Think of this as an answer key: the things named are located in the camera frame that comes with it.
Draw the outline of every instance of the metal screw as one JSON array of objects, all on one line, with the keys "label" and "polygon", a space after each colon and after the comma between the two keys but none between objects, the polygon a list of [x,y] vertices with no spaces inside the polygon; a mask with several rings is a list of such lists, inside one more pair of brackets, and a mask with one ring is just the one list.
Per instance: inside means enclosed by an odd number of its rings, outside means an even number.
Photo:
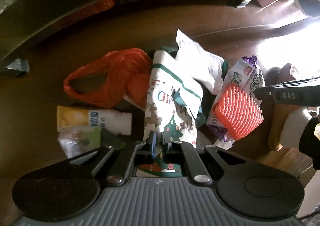
[{"label": "metal screw", "polygon": [[121,183],[123,178],[119,175],[113,174],[107,177],[108,183]]},{"label": "metal screw", "polygon": [[194,179],[198,183],[208,183],[210,181],[210,177],[205,174],[198,174],[194,177]]}]

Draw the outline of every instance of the black round pad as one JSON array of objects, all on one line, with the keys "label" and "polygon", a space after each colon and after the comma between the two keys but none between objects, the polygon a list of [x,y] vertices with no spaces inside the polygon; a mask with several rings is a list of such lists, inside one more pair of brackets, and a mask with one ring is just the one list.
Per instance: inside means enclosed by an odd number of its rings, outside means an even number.
[{"label": "black round pad", "polygon": [[229,166],[217,192],[232,209],[260,219],[295,215],[304,198],[303,186],[292,175],[253,162]]},{"label": "black round pad", "polygon": [[24,216],[36,221],[55,222],[86,210],[99,192],[96,179],[73,168],[54,176],[27,174],[13,186],[12,199]]}]

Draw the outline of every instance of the yellow label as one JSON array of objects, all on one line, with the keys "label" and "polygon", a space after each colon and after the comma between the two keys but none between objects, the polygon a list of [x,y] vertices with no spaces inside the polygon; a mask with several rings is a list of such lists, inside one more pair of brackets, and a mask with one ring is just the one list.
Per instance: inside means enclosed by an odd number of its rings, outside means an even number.
[{"label": "yellow label", "polygon": [[89,110],[77,107],[57,106],[57,131],[69,126],[88,126]]}]

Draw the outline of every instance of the orange plastic bag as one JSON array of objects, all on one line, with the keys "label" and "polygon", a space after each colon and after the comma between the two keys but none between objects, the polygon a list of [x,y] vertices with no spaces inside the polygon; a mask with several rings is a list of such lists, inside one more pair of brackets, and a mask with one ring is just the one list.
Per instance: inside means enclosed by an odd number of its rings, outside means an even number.
[{"label": "orange plastic bag", "polygon": [[[71,73],[64,80],[63,89],[74,99],[107,109],[116,106],[127,94],[145,108],[151,64],[150,57],[138,48],[111,51]],[[99,90],[86,94],[79,94],[70,86],[70,80],[89,74],[108,74],[108,77]]]}]

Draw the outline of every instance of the gray ribbed platform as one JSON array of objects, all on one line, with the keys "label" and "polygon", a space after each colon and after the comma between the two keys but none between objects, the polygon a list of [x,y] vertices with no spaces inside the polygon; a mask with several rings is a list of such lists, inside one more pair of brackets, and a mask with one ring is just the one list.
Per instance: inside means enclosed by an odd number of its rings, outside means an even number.
[{"label": "gray ribbed platform", "polygon": [[14,226],[263,226],[302,225],[296,218],[259,222],[233,214],[214,192],[191,185],[187,178],[133,177],[119,188],[106,188],[98,201],[77,218],[63,222],[37,222],[26,217]]}]

